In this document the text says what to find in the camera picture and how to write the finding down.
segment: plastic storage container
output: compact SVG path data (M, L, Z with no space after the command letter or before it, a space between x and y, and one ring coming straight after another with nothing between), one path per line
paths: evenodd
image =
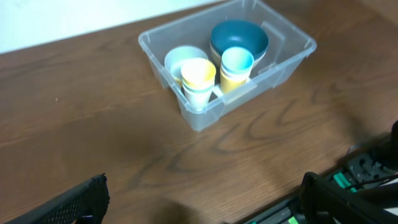
M227 19L243 19L259 24L269 36L269 48L266 56L252 70L248 82L225 95L215 87L207 106L198 111L189 104L179 84L165 69L164 58L169 50L179 45L199 47L211 58L211 30ZM258 94L286 81L317 47L308 34L258 0L228 1L145 31L138 41L148 56L155 76L164 88L173 90L182 116L196 131L203 130Z

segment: yellow paper cup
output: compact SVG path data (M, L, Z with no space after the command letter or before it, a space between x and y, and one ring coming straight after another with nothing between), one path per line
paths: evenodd
M195 90L203 90L214 85L216 67L203 58L187 60L181 68L184 84Z
M204 108L209 102L211 93L213 92L214 83L212 86L205 90L193 90L186 86L185 82L182 83L184 95L188 102L197 110Z
M246 83L246 80L250 76L250 72L248 72L245 75L241 75L239 78L232 78L229 77L223 69L220 69L220 85L221 85L221 91L224 94L229 93L230 91L236 89L237 87L243 85Z

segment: cup rim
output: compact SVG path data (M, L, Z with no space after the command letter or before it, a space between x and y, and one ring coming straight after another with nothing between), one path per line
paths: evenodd
M192 74L192 72L189 72L188 69L193 69L193 68L198 68L198 63L202 63L202 66L207 67L206 75L203 77L202 80L195 79L195 77ZM189 87L194 87L194 86L207 86L208 83L214 83L215 76L216 76L216 67L214 64L204 58L193 58L187 60L181 67L181 74L182 74L182 80L185 81L186 85Z
M220 75L224 75L226 78L233 80L233 81L240 81L240 80L243 80L245 77L249 78L250 74L251 74L251 71L246 72L246 73L233 74L233 73L229 73L226 70L223 70L223 68L220 69Z
M212 45L211 41L210 41L210 50L216 54L219 58L221 58L220 53L218 51L215 50L214 46ZM258 58L254 58L254 63L260 61L265 55L266 55L267 51L265 51L262 55L260 55L260 57Z
M180 49L183 49L183 48L190 48L190 49L192 49L192 50L195 50L196 52L200 53L202 57L187 57L187 58L178 60L178 61L176 61L175 63L169 64L169 63L168 63L168 61L169 61L168 59L170 59L170 58L172 57L172 54L174 53L173 51L180 50ZM175 75L172 73L171 68L172 68L173 65L175 65L176 63L179 63L179 62L184 61L184 60L190 60L190 59L193 59L193 58L204 58L204 59L207 59L207 60L208 60L208 56L207 56L206 52L205 52L204 50L202 50L201 48L196 47L196 46L194 46L194 45L179 45L179 46L177 46L177 47L172 48L171 50L169 50L169 51L167 52L166 56L164 57L164 67L165 67L166 71L168 71L168 72L171 74L171 76L172 76L173 78L177 78L177 79L179 79L179 80L182 80L182 76L181 76L181 77L175 76Z
M210 85L209 87L207 87L207 88L204 88L204 89L201 89L201 90L196 90L196 89L190 88L189 86L187 86L184 83L184 81L182 81L182 87L183 87L184 90L188 90L190 93L206 93L209 90L211 90L211 91L213 90L214 83L212 85Z
M249 65L247 67L244 67L244 68L239 69L239 70L233 70L233 69L230 68L231 64L226 64L225 60L226 60L226 57L229 57L228 54L230 52L237 51L237 50L240 51L239 54L246 54L245 56L249 57L250 62L249 62ZM254 65L253 54L248 49L245 49L243 47L230 47L230 48L226 49L224 51L224 53L222 54L222 56L221 56L221 67L224 70L226 70L227 72L230 72L230 73L246 73L246 72L249 72L253 68L253 65Z

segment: brown tabletop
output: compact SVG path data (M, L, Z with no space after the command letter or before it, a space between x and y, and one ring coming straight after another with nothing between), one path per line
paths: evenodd
M103 172L105 223L233 222L388 131L398 28L354 0L267 2L318 48L200 133L137 41L198 9L0 55L0 222Z

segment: teal bowl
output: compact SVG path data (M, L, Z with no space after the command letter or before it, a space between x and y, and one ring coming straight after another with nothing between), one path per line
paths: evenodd
M253 22L228 20L213 28L210 44L218 55L230 47L242 47L248 49L257 60L267 51L269 39L266 32Z

